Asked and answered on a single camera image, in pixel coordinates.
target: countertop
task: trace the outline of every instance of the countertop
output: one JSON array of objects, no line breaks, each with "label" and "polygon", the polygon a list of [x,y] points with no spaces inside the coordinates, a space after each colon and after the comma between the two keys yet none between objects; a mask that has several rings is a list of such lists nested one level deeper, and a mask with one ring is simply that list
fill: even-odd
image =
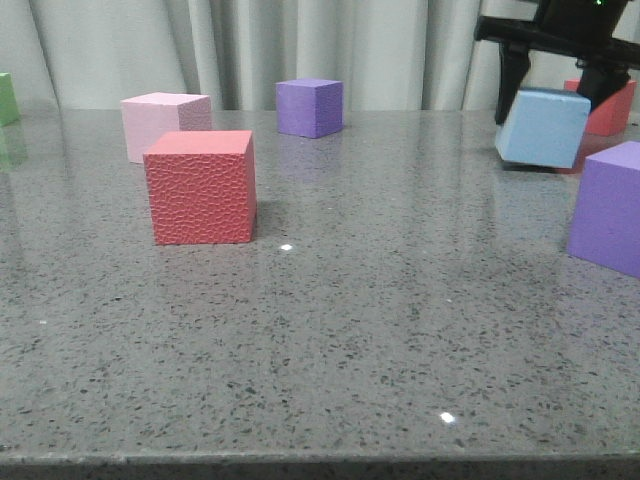
[{"label": "countertop", "polygon": [[154,244],[118,111],[2,129],[0,469],[638,465],[640,281],[566,253],[579,172],[503,165],[490,112],[346,120],[311,140],[214,114],[254,131],[238,245]]}]

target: light blue cube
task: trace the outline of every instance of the light blue cube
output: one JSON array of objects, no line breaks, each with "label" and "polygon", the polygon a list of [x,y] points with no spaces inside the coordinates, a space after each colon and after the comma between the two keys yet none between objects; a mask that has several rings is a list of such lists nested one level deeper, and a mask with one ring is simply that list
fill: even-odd
[{"label": "light blue cube", "polygon": [[574,92],[521,88],[496,148],[508,162],[571,168],[590,110],[591,102]]}]

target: robotic arm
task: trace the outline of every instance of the robotic arm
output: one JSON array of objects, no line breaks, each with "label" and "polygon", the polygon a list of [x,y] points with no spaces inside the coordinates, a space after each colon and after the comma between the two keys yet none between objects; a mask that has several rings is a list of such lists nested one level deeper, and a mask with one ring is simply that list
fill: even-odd
[{"label": "robotic arm", "polygon": [[591,100],[591,111],[622,89],[629,69],[640,70],[640,45],[612,38],[629,1],[539,0],[531,21],[480,16],[475,39],[500,44],[496,123],[511,110],[531,67],[530,50],[575,57],[583,69],[578,93]]}]

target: white curtain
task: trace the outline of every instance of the white curtain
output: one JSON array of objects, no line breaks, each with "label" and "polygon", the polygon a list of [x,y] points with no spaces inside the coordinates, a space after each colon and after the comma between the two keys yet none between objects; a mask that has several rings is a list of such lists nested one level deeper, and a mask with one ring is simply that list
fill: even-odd
[{"label": "white curtain", "polygon": [[[273,109],[275,82],[322,77],[345,83],[350,110],[491,109],[498,50],[473,41],[477,16],[531,18],[535,8],[519,0],[0,0],[0,71],[12,74],[21,105],[110,109],[166,91],[209,94],[215,109]],[[640,2],[630,2],[616,36],[640,41],[639,18]],[[574,59],[532,59],[526,84],[562,88],[579,75]]]}]

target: foam cube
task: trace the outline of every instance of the foam cube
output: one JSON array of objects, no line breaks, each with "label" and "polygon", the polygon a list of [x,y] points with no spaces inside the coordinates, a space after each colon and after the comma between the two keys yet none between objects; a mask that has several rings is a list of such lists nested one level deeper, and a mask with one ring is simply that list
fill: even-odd
[{"label": "foam cube", "polygon": [[168,132],[145,153],[144,165],[157,244],[251,241],[250,131]]},{"label": "foam cube", "polygon": [[574,92],[522,88],[498,128],[496,148],[509,162],[571,168],[590,108],[591,102]]},{"label": "foam cube", "polygon": [[335,80],[301,78],[276,84],[278,131],[319,138],[339,132],[343,84]]},{"label": "foam cube", "polygon": [[[629,121],[637,83],[635,80],[629,80],[626,87],[613,94],[591,112],[585,131],[605,137],[624,132]],[[565,90],[572,92],[578,90],[578,85],[580,85],[580,80],[577,79],[564,82]]]},{"label": "foam cube", "polygon": [[209,95],[150,93],[120,102],[127,155],[142,163],[147,149],[166,132],[211,130]]},{"label": "foam cube", "polygon": [[640,278],[640,143],[587,157],[569,254]]},{"label": "foam cube", "polygon": [[0,127],[20,118],[11,75],[0,73]]}]

